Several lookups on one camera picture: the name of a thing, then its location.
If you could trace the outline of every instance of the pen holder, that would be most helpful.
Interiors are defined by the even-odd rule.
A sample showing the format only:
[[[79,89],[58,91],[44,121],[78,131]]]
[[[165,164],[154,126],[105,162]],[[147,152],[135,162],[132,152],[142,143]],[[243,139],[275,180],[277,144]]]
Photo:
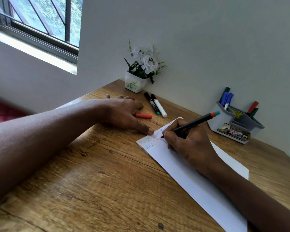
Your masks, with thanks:
[[[246,144],[264,129],[255,118],[250,118],[245,112],[232,106],[225,110],[219,101],[211,109],[211,112],[215,111],[220,111],[220,115],[207,121],[211,130],[237,142]]]

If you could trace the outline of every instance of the potted plant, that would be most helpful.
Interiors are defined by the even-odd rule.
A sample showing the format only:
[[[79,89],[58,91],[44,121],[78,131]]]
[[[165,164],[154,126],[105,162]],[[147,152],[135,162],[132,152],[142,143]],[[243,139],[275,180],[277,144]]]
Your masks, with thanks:
[[[164,62],[157,61],[157,53],[154,46],[151,48],[135,47],[132,49],[129,40],[129,52],[134,63],[130,65],[125,59],[129,67],[126,72],[125,84],[127,89],[139,93],[149,79],[152,84],[154,83],[152,77],[159,75],[166,65],[163,65]]]

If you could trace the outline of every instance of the red fabric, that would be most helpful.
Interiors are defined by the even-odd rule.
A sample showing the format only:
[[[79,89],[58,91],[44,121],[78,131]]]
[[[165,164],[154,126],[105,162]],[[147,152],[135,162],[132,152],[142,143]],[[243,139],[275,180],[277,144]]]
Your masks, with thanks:
[[[12,108],[0,102],[0,123],[27,115],[28,114],[19,111],[18,109]]]

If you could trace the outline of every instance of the wood grain surface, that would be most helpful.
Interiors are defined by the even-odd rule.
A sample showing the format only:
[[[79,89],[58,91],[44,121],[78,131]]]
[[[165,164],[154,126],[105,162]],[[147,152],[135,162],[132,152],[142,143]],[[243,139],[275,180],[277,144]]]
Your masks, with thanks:
[[[140,119],[154,130],[181,116],[200,115],[159,99],[168,116],[153,112],[143,93],[115,81],[84,96],[133,96]],[[249,180],[290,209],[290,158],[251,140],[243,145],[212,132],[210,140],[249,169]],[[224,231],[135,142],[144,135],[97,124],[54,156],[0,203],[0,231]]]

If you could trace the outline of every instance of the paper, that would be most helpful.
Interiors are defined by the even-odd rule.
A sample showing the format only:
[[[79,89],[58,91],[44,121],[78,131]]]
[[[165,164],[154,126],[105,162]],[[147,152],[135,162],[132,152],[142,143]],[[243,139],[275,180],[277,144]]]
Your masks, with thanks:
[[[136,143],[153,157],[226,232],[247,232],[247,220],[228,198],[208,179],[190,167],[177,152],[168,149],[166,141],[160,138],[162,132],[172,122],[156,130],[152,136],[146,136]],[[248,179],[247,168],[215,144],[212,145],[226,164]]]

